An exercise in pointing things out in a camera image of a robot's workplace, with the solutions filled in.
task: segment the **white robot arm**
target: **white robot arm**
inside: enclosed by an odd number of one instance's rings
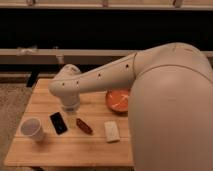
[[[118,88],[131,88],[135,171],[213,170],[213,73],[198,49],[171,43],[83,74],[67,65],[49,86],[65,110],[79,93]]]

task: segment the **paper cup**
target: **paper cup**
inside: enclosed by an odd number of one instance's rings
[[[45,134],[38,118],[30,118],[24,121],[21,126],[21,133],[36,142],[42,141]]]

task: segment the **black phone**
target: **black phone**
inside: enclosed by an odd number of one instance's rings
[[[67,126],[59,112],[50,115],[50,119],[58,135],[67,131]]]

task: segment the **dark wall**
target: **dark wall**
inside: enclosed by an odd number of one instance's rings
[[[213,50],[213,12],[0,10],[0,48],[145,49],[176,41]]]

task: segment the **white block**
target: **white block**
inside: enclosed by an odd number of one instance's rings
[[[106,141],[107,142],[116,142],[120,140],[120,135],[115,121],[108,121],[104,123]]]

